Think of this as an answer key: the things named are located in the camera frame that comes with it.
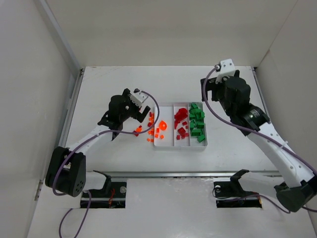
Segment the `red half-round lego base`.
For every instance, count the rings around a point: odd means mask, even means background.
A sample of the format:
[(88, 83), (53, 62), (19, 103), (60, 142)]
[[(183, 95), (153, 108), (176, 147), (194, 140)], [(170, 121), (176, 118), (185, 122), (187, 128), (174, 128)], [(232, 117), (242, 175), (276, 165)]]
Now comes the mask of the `red half-round lego base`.
[(186, 108), (180, 108), (178, 112), (174, 115), (176, 121), (183, 121), (188, 116), (188, 111)]

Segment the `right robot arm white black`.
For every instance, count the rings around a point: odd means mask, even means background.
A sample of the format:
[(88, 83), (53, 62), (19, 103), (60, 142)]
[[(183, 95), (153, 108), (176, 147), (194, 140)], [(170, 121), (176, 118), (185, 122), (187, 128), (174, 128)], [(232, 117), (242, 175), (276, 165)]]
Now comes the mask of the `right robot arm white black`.
[(297, 212), (317, 194), (317, 171), (295, 154), (275, 130), (268, 115), (250, 103), (251, 88), (236, 70), (218, 81), (207, 75), (200, 80), (202, 101), (223, 123), (237, 128), (274, 164), (282, 181), (241, 169), (228, 181), (214, 184), (216, 198), (226, 203), (249, 197), (273, 197), (285, 213)]

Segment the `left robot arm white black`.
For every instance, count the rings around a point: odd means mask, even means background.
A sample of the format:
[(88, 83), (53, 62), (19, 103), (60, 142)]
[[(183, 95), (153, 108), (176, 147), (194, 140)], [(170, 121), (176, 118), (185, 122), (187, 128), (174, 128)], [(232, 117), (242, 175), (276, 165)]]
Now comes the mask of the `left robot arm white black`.
[(126, 120), (144, 121), (151, 108), (143, 104), (149, 97), (149, 93), (139, 89), (125, 89), (121, 95), (112, 96), (108, 110), (91, 132), (68, 147), (58, 146), (53, 150), (45, 185), (54, 195), (76, 197), (89, 190), (110, 189), (110, 176), (96, 169), (88, 171), (86, 162), (119, 134), (125, 133)]

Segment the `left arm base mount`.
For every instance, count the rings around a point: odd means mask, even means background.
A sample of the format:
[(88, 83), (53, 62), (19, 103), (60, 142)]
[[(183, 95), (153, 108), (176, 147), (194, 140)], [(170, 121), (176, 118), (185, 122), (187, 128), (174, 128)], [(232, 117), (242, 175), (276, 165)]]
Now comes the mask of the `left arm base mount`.
[(80, 198), (80, 208), (123, 209), (126, 207), (127, 180), (92, 171), (86, 173), (86, 183)]

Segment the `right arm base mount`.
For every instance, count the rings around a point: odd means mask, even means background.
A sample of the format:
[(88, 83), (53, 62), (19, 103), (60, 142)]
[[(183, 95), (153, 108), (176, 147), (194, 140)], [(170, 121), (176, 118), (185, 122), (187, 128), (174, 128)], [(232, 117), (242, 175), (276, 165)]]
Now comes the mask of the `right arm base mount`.
[(253, 191), (242, 188), (239, 180), (249, 170), (242, 169), (229, 178), (219, 178), (213, 181), (212, 195), (216, 198), (217, 208), (262, 208), (261, 199)]

